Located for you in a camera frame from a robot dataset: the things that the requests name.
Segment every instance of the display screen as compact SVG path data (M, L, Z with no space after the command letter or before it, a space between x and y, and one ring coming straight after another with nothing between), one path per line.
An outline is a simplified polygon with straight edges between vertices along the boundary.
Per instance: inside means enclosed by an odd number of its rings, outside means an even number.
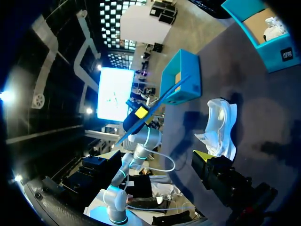
M97 117L113 121L124 121L127 117L135 72L118 68L102 68L100 74Z

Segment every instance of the white robotic arm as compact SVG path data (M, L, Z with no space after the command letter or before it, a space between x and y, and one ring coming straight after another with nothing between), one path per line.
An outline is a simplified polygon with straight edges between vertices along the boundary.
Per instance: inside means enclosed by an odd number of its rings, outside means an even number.
M130 168L139 170L149 155L148 149L159 146L162 134L156 129L143 127L142 130L128 137L129 141L138 143L134 154L126 153L122 158L122 166L112 179L107 189L100 190L97 198L108 205L107 213L109 220L114 224L125 224L128 221L126 212L127 194L118 186L128 176Z

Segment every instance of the desk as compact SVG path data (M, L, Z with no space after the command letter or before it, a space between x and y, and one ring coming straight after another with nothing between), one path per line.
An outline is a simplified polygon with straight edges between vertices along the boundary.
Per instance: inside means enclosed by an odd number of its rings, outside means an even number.
M202 97L167 105L161 151L176 162L169 176L183 194L213 222L225 221L226 208L207 191L191 167L194 149L206 152L194 133L203 133L207 102L223 97L238 105L231 136L237 147L233 166L278 190L269 210L281 206L297 182L301 156L301 67L268 74L251 42L237 24L231 25L200 52ZM164 169L171 163L161 158Z

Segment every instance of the yellow label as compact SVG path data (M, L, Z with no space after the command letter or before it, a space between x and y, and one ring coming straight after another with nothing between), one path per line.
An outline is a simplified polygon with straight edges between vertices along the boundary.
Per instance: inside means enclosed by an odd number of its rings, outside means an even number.
M200 152L198 150L193 150L193 152L197 153L199 156L202 157L202 159L204 159L205 162L207 162L208 159L214 158L215 156L210 155L210 154L206 154L204 152Z
M145 124L148 125L154 119L154 116L151 116L148 120L145 121Z
M143 119L146 115L147 115L148 111L143 108L140 107L136 112L135 115L139 118L139 119Z

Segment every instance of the crumpled white fabric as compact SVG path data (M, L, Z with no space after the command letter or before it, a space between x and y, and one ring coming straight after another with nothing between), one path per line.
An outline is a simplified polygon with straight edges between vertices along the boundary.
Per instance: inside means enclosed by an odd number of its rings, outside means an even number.
M269 17L268 19L265 20L267 25L269 26L265 31L264 31L264 36L265 40L269 41L273 38L276 38L280 35L283 35L287 33L286 28L282 21L276 16L276 17Z
M224 99L213 99L207 103L209 107L208 123L203 134L194 134L202 141L208 154L219 157L224 155L233 161L236 147L231 140L231 130L237 118L237 105L230 105Z

